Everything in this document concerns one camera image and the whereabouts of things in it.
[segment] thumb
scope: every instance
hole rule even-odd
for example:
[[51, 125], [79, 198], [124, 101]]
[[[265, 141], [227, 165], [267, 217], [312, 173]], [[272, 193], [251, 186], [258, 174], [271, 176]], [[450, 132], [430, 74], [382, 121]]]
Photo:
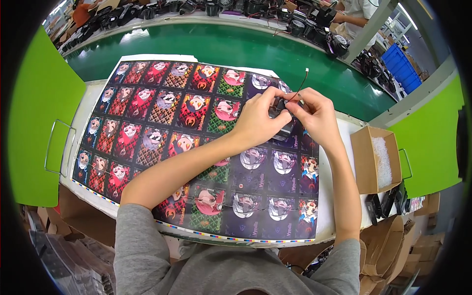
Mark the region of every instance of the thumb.
[[308, 120], [311, 115], [300, 107], [296, 102], [289, 101], [285, 104], [287, 110], [289, 110], [295, 117], [297, 117], [300, 122], [305, 125], [305, 122]]
[[275, 125], [279, 130], [283, 128], [283, 126], [287, 125], [292, 121], [292, 116], [287, 110], [282, 110], [280, 115], [278, 115], [275, 119], [273, 119], [273, 125]]

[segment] gray sleeve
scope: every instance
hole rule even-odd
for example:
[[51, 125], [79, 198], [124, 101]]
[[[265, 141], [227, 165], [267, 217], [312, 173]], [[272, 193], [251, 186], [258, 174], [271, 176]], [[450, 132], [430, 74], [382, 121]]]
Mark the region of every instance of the gray sleeve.
[[328, 259], [312, 275], [317, 281], [338, 294], [359, 294], [359, 263], [361, 245], [356, 239], [347, 239], [333, 248]]
[[117, 294], [142, 294], [156, 286], [170, 268], [169, 247], [151, 212], [141, 205], [118, 209], [115, 252]]

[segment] white shirt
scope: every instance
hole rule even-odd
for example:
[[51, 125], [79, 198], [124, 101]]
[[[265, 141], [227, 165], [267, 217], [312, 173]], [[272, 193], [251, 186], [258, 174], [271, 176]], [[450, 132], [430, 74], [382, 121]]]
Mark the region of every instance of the white shirt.
[[[379, 5], [379, 0], [341, 0], [344, 4], [344, 14], [350, 17], [363, 17], [370, 19]], [[363, 29], [358, 25], [353, 25], [348, 22], [345, 23], [346, 31], [352, 38], [355, 38]], [[375, 43], [375, 36], [367, 43], [367, 46], [372, 46]]]

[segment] worker in gray shirt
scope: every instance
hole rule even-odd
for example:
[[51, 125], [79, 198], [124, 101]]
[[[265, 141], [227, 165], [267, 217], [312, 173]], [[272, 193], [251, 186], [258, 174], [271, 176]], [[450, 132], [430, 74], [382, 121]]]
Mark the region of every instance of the worker in gray shirt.
[[[214, 163], [267, 142], [290, 122], [286, 110], [269, 118], [276, 96], [290, 101], [286, 108], [323, 147], [331, 165], [336, 240], [328, 259], [307, 278], [285, 267], [270, 250], [198, 244], [192, 255], [170, 265], [169, 248], [151, 209]], [[359, 192], [332, 101], [311, 88], [295, 95], [269, 87], [246, 102], [231, 132], [156, 164], [125, 187], [116, 227], [117, 293], [357, 295], [361, 218]]]

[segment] metal handle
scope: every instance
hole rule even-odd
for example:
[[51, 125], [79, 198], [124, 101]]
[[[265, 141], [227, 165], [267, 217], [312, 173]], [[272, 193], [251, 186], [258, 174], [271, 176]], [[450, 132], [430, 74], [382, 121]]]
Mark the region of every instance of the metal handle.
[[[46, 168], [46, 163], [48, 162], [48, 154], [49, 154], [49, 146], [51, 145], [51, 138], [52, 138], [52, 132], [54, 131], [54, 127], [56, 126], [56, 122], [60, 122], [64, 125], [66, 125], [67, 127], [69, 127], [69, 130], [72, 129], [74, 130], [74, 136], [72, 137], [72, 144], [70, 145], [70, 150], [69, 150], [69, 157], [67, 158], [67, 165], [66, 165], [66, 174], [62, 174], [61, 172], [61, 168], [59, 168], [59, 172], [57, 171], [54, 171], [54, 170], [49, 170]], [[56, 173], [56, 174], [61, 174], [63, 177], [67, 177], [67, 172], [69, 170], [69, 158], [70, 158], [70, 153], [72, 152], [72, 146], [74, 145], [74, 139], [76, 138], [76, 133], [77, 133], [77, 130], [75, 128], [73, 128], [71, 125], [67, 124], [67, 123], [64, 123], [62, 122], [61, 120], [59, 119], [56, 119], [54, 121], [54, 123], [52, 124], [52, 128], [51, 128], [51, 134], [49, 135], [49, 141], [48, 141], [48, 148], [46, 149], [46, 158], [44, 159], [44, 170], [46, 171], [49, 171], [49, 172], [52, 172], [52, 173]]]
[[410, 160], [408, 160], [408, 155], [406, 154], [406, 151], [405, 151], [405, 149], [400, 149], [400, 150], [398, 150], [398, 151], [403, 151], [403, 152], [405, 153], [406, 162], [408, 163], [408, 168], [409, 168], [409, 170], [410, 170], [410, 174], [411, 174], [411, 176], [410, 176], [410, 177], [406, 177], [406, 178], [403, 178], [403, 179], [409, 179], [409, 178], [412, 178], [412, 177], [413, 177], [412, 167], [411, 167], [411, 165], [410, 165]]

